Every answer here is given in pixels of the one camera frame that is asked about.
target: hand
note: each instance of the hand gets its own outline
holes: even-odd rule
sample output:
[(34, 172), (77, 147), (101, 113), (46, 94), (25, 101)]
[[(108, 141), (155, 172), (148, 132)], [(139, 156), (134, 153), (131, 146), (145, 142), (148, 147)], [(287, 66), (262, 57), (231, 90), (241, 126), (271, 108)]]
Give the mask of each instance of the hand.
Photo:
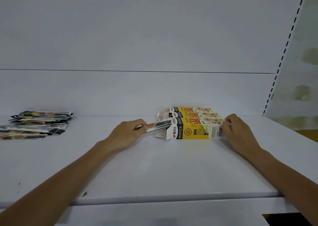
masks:
[(236, 114), (225, 118), (222, 129), (234, 150), (247, 160), (251, 160), (262, 150), (250, 127)]
[(137, 140), (142, 134), (147, 131), (147, 123), (142, 120), (123, 121), (113, 129), (112, 133), (98, 143), (104, 144), (111, 152), (118, 152), (126, 149), (131, 143)]

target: yellow floor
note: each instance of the yellow floor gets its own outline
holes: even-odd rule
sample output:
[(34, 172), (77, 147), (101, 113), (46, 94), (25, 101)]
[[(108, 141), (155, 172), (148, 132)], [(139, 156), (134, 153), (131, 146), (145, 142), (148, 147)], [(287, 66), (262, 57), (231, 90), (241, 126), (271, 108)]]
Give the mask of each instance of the yellow floor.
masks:
[(318, 142), (318, 130), (298, 130), (297, 133)]

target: box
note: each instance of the box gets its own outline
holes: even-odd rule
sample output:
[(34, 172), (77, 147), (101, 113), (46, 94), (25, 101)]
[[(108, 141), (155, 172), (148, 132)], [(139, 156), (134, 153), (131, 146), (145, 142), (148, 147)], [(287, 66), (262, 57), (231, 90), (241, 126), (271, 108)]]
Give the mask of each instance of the box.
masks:
[(197, 108), (185, 107), (169, 107), (158, 112), (158, 120), (161, 121), (171, 118), (171, 126), (158, 130), (156, 136), (166, 140), (225, 139), (221, 128), (224, 120), (223, 117), (213, 115), (203, 116), (202, 112), (217, 114), (210, 108), (206, 108), (205, 111), (199, 111)]

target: person's right hand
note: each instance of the person's right hand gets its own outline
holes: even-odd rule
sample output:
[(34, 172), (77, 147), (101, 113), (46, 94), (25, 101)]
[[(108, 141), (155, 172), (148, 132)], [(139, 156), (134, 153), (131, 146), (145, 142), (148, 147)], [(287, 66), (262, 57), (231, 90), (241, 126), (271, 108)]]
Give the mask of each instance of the person's right hand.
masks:
[(222, 129), (234, 150), (246, 159), (252, 159), (262, 150), (250, 127), (236, 114), (225, 118)]

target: person's left hand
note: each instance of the person's left hand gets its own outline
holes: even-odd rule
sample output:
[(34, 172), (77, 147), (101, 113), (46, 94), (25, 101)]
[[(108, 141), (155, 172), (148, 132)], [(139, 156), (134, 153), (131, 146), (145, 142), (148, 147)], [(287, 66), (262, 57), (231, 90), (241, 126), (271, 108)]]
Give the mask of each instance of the person's left hand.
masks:
[(133, 121), (123, 121), (110, 133), (110, 135), (98, 143), (105, 144), (111, 152), (118, 152), (126, 149), (131, 143), (137, 140), (142, 134), (147, 131), (147, 123), (143, 119)]

